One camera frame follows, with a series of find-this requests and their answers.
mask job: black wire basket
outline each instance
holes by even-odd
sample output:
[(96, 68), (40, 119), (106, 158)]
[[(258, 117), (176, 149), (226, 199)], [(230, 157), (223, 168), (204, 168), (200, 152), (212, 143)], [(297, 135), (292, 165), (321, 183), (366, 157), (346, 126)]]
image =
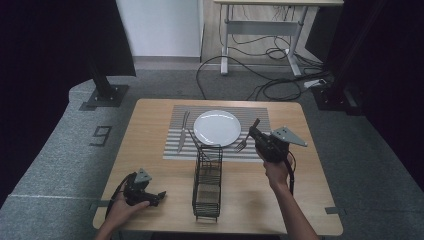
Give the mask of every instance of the black wire basket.
[(193, 213), (218, 220), (221, 211), (222, 147), (202, 145), (197, 149), (193, 186)]

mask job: metal frame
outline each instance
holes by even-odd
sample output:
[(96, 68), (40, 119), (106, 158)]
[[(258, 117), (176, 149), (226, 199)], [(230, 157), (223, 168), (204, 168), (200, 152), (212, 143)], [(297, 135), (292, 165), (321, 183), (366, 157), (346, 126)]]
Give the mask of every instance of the metal frame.
[(226, 5), (225, 14), (225, 34), (224, 34), (224, 46), (222, 47), (221, 59), (221, 74), (228, 74), (228, 35), (275, 35), (275, 36), (293, 36), (292, 42), (289, 49), (285, 49), (287, 59), (292, 68), (295, 76), (302, 75), (297, 64), (296, 56), (294, 52), (296, 50), (297, 42), (302, 32), (303, 24), (305, 21), (306, 13), (308, 12), (308, 6), (303, 6), (302, 14), (299, 21), (284, 21), (284, 22), (266, 22), (266, 21), (233, 21), (230, 20), (230, 5)]

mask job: black curtain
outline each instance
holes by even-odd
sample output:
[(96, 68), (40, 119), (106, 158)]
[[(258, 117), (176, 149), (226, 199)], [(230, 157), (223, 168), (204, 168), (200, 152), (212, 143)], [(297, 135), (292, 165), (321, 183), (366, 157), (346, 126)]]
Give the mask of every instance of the black curtain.
[(341, 96), (343, 90), (352, 90), (362, 114), (422, 189), (423, 12), (423, 1), (345, 0), (326, 65), (336, 86), (328, 92)]
[(113, 0), (0, 3), (1, 198), (25, 173), (68, 104), (69, 90), (104, 75), (135, 76)]

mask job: gray floor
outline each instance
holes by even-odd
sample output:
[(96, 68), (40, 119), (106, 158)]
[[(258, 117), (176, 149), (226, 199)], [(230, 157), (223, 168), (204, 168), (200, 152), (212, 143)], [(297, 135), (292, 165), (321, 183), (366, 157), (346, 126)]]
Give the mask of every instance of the gray floor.
[[(136, 101), (202, 99), (195, 80), (198, 65), (137, 62), (137, 77), (109, 78), (130, 86), (119, 108), (79, 111), (95, 86), (87, 81), (74, 87), (55, 131), (0, 210), (0, 238), (92, 239), (96, 202)], [(222, 77), (216, 66), (207, 68), (211, 70), (202, 71), (200, 79), (208, 99), (244, 100), (265, 82), (246, 71)], [(287, 68), (278, 71), (264, 74), (291, 76)], [(292, 91), (282, 85), (270, 93)], [(424, 239), (424, 194), (367, 119), (319, 111), (309, 91), (296, 101), (303, 107), (344, 226), (343, 235), (326, 239)], [(93, 137), (97, 126), (112, 126), (104, 147), (90, 146), (98, 141)], [(124, 232), (124, 239), (150, 235)]]

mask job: white desk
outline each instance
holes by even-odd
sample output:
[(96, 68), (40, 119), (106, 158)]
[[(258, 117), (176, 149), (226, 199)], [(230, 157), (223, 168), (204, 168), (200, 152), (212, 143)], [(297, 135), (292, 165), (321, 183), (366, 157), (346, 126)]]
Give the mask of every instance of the white desk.
[[(214, 0), (215, 3), (226, 5), (225, 34), (222, 56), (228, 56), (228, 35), (274, 35), (293, 36), (289, 49), (286, 49), (287, 59), (295, 76), (300, 76), (294, 52), (302, 31), (303, 23), (309, 6), (341, 6), (343, 0)], [(230, 5), (271, 5), (271, 6), (302, 6), (300, 19), (296, 21), (236, 21), (229, 18)], [(221, 74), (228, 74), (228, 58), (221, 60)]]

